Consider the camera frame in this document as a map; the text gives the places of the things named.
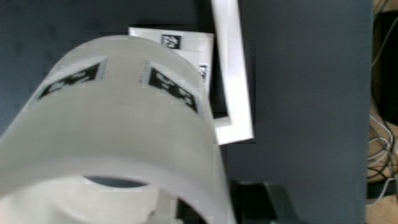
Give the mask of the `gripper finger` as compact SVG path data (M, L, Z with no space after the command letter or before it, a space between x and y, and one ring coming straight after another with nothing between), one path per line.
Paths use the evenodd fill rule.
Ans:
M284 186L266 183L265 188L275 214L270 224L309 224L298 217Z

